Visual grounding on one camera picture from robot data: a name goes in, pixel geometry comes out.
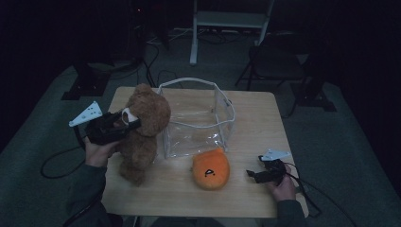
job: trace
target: chair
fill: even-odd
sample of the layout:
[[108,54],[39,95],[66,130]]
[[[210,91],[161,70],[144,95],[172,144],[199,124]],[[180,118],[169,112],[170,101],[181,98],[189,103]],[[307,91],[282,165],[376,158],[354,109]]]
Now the chair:
[[[237,79],[235,86],[241,80],[247,80],[247,90],[251,89],[254,80],[278,80],[277,87],[283,82],[301,81],[301,89],[305,87],[306,75],[298,56],[311,53],[310,40],[305,34],[290,31],[269,33],[259,46],[249,50],[249,62]],[[289,114],[293,114],[297,105],[297,95]]]

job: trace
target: gray carpet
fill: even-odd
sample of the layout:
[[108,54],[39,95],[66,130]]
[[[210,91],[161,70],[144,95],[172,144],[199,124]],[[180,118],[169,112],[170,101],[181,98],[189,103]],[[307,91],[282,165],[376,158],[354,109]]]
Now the gray carpet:
[[[203,37],[218,41],[215,37]],[[160,82],[175,76],[193,77],[215,82],[223,90],[244,90],[245,82],[234,86],[247,62],[247,49],[255,37],[240,37],[237,42],[209,44],[200,42],[198,64],[189,65],[191,40],[179,38],[170,42],[170,50],[161,45],[151,65],[151,73]],[[156,48],[148,46],[146,60],[156,56]],[[0,226],[61,226],[67,219],[64,211],[69,177],[48,180],[40,175],[43,161],[57,151],[78,144],[68,122],[96,100],[105,112],[119,86],[135,86],[147,82],[145,68],[137,73],[113,74],[104,96],[82,97],[77,101],[61,101],[73,84],[76,73],[66,69],[48,88],[30,117],[0,156]],[[274,83],[255,82],[255,91],[273,91]],[[317,186],[342,207],[357,226],[401,226],[401,201],[380,167],[363,131],[344,101],[341,91],[326,83],[323,91],[334,103],[337,112],[322,108],[298,107],[294,115],[284,119],[284,126],[295,163],[301,177]],[[274,90],[279,110],[286,113],[292,104],[289,84]],[[47,174],[60,175],[83,160],[77,149],[53,160]],[[310,198],[323,210],[318,218],[307,218],[310,226],[352,226],[346,216],[325,196],[309,187]],[[316,210],[309,206],[310,213]]]

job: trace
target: brown teddy bear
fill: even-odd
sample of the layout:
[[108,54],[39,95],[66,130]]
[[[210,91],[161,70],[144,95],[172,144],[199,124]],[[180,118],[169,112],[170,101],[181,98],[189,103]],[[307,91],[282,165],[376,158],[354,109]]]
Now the brown teddy bear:
[[156,136],[167,126],[171,110],[167,100],[153,92],[147,84],[136,86],[126,107],[140,119],[141,127],[130,131],[116,147],[116,151],[123,156],[119,172],[139,186],[145,180],[145,169],[156,157]]

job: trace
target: wooden table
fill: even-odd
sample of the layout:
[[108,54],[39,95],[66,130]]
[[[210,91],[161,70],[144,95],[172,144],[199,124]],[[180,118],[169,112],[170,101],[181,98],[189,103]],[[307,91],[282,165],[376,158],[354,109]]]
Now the wooden table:
[[[123,108],[133,87],[116,90],[111,113]],[[177,98],[182,90],[177,89]],[[248,177],[246,169],[264,168],[257,156],[267,148],[290,151],[286,132],[274,95],[262,92],[225,91],[235,107],[235,130],[226,153],[231,166],[229,182],[218,191],[205,191],[195,185],[191,175],[192,157],[165,159],[162,135],[158,136],[158,153],[139,187],[118,174],[121,156],[110,158],[103,204],[110,213],[130,216],[175,216],[213,218],[274,218],[276,206],[263,184]],[[282,159],[294,163],[292,156]],[[297,194],[305,216],[305,198]]]

